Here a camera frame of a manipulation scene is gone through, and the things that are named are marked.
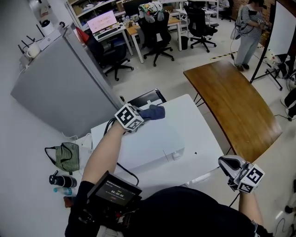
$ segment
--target yellow tape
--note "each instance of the yellow tape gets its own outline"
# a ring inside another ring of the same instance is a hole
[[[211,58],[210,60],[212,60],[212,59],[216,59],[216,58],[220,58],[220,57],[229,56],[229,55],[232,55],[232,54],[236,54],[237,52],[238,52],[238,51],[236,51],[236,52],[232,52],[232,53],[229,53],[229,54],[223,54],[223,55],[221,55],[221,56],[216,56],[216,57]]]

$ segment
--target keyboard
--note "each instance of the keyboard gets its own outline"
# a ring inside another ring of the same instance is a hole
[[[107,32],[103,32],[103,33],[98,35],[98,39],[100,39],[100,38],[102,38],[102,37],[104,37],[106,35],[109,35],[109,34],[115,32],[115,31],[117,31],[117,28],[111,29],[111,30],[109,30]]]

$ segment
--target striped shirt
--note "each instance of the striped shirt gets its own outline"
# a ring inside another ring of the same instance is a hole
[[[255,39],[258,39],[261,36],[262,30],[259,27],[253,27],[251,25],[248,25],[247,23],[251,20],[254,22],[257,22],[258,19],[263,20],[262,12],[257,12],[256,15],[250,15],[249,10],[254,11],[254,9],[252,9],[252,7],[248,4],[244,6],[241,11],[242,23],[241,23],[240,32],[242,34],[246,34]]]

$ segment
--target white wall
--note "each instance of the white wall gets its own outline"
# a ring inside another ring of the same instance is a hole
[[[0,236],[61,237],[68,221],[62,195],[53,193],[56,171],[44,147],[63,136],[19,105],[10,91],[19,74],[17,44],[40,37],[26,0],[2,0],[0,8]]]
[[[68,10],[65,7],[66,0],[48,0],[51,8],[58,18],[59,22],[63,21],[66,25],[73,22]]]

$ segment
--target pink screen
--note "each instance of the pink screen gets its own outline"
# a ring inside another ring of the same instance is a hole
[[[94,19],[89,20],[88,26],[91,29],[92,33],[96,33],[110,25],[117,23],[117,20],[114,16],[113,11],[106,12]]]

